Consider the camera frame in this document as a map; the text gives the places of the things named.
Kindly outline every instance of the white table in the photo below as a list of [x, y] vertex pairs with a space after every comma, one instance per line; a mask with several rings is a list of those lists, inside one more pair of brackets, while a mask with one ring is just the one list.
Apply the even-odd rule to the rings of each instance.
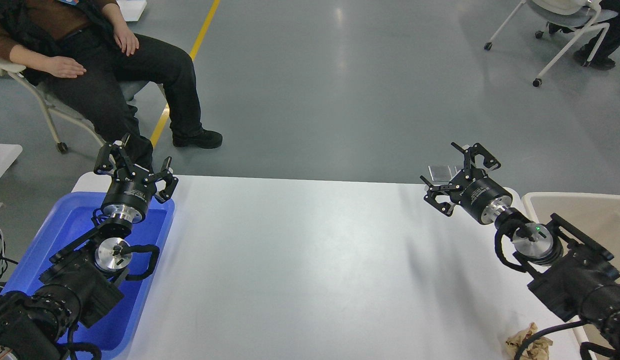
[[21, 145], [0, 143], [0, 178], [23, 150]]
[[[118, 360], [504, 360], [530, 322], [562, 323], [499, 262], [494, 226], [440, 214], [422, 184], [179, 179]], [[73, 191], [109, 182], [88, 173]], [[580, 358], [572, 331], [550, 339], [551, 359]]]
[[147, 5], [146, 0], [116, 0], [116, 3], [126, 22], [139, 21]]

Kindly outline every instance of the blue plastic tray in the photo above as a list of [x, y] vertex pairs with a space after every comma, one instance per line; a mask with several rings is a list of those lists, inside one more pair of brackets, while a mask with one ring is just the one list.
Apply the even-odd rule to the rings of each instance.
[[[43, 284], [39, 276], [52, 264], [48, 260], [61, 248], [94, 227], [93, 210], [101, 207], [105, 193], [75, 192], [56, 202], [32, 240], [25, 255], [8, 280], [3, 292], [18, 290], [31, 296]], [[175, 203], [152, 200], [144, 221], [132, 228], [125, 238], [130, 245], [154, 244], [163, 249], [173, 222]], [[130, 274], [141, 274], [148, 267], [149, 253], [135, 253], [128, 265]], [[160, 269], [160, 256], [157, 270]], [[135, 333], [154, 275], [143, 281], [124, 281], [119, 289], [125, 297], [104, 318], [91, 328], [79, 326], [75, 342], [89, 342], [102, 351], [102, 360], [111, 360], [121, 353]], [[78, 352], [80, 360], [90, 360], [90, 353]]]

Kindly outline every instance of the crumpled paper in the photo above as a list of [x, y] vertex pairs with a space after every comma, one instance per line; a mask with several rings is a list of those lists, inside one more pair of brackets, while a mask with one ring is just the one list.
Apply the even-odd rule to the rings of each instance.
[[[517, 353], [517, 350], [523, 342], [534, 335], [537, 332], [537, 324], [534, 322], [530, 323], [528, 328], [525, 328], [518, 333], [515, 333], [511, 337], [508, 337], [506, 340], [506, 351], [510, 355], [512, 359]], [[532, 342], [530, 346], [527, 347], [521, 354], [520, 360], [549, 360], [550, 359], [550, 346], [552, 346], [553, 341], [548, 339], [545, 336], [538, 338], [536, 341]]]

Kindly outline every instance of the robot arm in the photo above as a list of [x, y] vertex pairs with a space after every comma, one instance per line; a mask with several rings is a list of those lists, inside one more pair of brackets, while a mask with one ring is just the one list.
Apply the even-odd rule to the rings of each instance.
[[[125, 237], [146, 218], [153, 197], [160, 203], [171, 198], [178, 179], [170, 157], [159, 173], [149, 173], [130, 161], [125, 142], [99, 151], [94, 172], [112, 180], [95, 226], [50, 258], [52, 266], [39, 277], [43, 286], [32, 296], [20, 291], [0, 296], [1, 360], [65, 360], [77, 351], [100, 360], [97, 346], [72, 342], [77, 324], [90, 328], [123, 299], [118, 287], [124, 280], [140, 281], [154, 272], [159, 248], [130, 246]], [[159, 181], [166, 186], [158, 192]], [[138, 275], [128, 273], [133, 253], [152, 253], [147, 270]], [[66, 332], [68, 343], [59, 343]]]
[[[421, 176], [428, 186], [424, 200], [448, 217], [459, 205], [477, 223], [494, 223], [495, 252], [499, 260], [511, 269], [530, 274], [533, 280], [528, 289], [562, 321], [578, 315], [581, 321], [577, 326], [593, 324], [614, 348], [584, 342], [581, 357], [590, 358], [588, 350], [592, 350], [620, 360], [620, 284], [615, 281], [620, 274], [609, 262], [614, 256], [557, 214], [552, 214], [547, 224], [527, 219], [511, 207], [512, 195], [488, 177], [488, 171], [501, 166], [492, 154], [479, 143], [465, 147], [452, 143], [452, 146], [463, 153], [463, 170], [441, 186]], [[483, 166], [488, 171], [477, 167], [477, 155], [484, 157]], [[438, 202], [438, 196], [448, 196], [449, 202]], [[513, 256], [519, 264], [509, 262], [504, 256], [504, 235], [514, 245]], [[566, 255], [562, 242], [568, 248]], [[532, 264], [548, 269], [541, 273]], [[570, 327], [575, 326], [562, 325], [554, 330]], [[515, 360], [528, 345], [522, 344]]]

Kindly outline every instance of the hand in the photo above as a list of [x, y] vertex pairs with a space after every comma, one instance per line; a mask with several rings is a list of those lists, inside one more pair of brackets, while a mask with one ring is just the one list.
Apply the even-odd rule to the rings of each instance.
[[114, 41], [127, 57], [134, 55], [139, 48], [139, 39], [125, 23], [114, 27]]
[[43, 66], [43, 71], [57, 78], [75, 79], [86, 73], [86, 68], [70, 57], [48, 57]]

